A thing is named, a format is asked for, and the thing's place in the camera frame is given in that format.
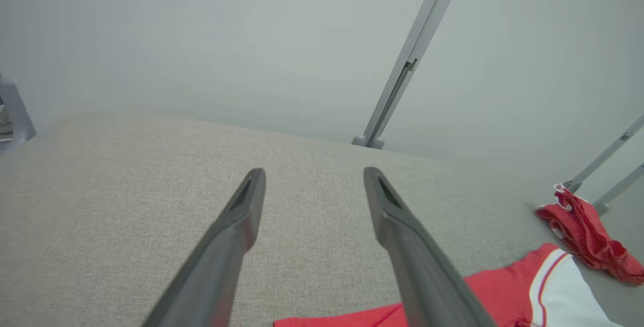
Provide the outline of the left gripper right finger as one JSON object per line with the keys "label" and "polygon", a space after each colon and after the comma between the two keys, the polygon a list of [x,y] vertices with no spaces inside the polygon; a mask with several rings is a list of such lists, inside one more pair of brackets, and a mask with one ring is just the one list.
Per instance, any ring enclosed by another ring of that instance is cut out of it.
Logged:
{"label": "left gripper right finger", "polygon": [[495,321],[380,169],[363,172],[373,230],[388,252],[409,326]]}

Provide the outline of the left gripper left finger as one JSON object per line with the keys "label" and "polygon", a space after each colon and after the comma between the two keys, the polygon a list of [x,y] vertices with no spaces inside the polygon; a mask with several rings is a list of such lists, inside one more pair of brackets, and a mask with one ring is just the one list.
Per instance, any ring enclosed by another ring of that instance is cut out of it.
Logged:
{"label": "left gripper left finger", "polygon": [[228,326],[244,255],[255,244],[266,190],[251,169],[154,305],[144,326]]}

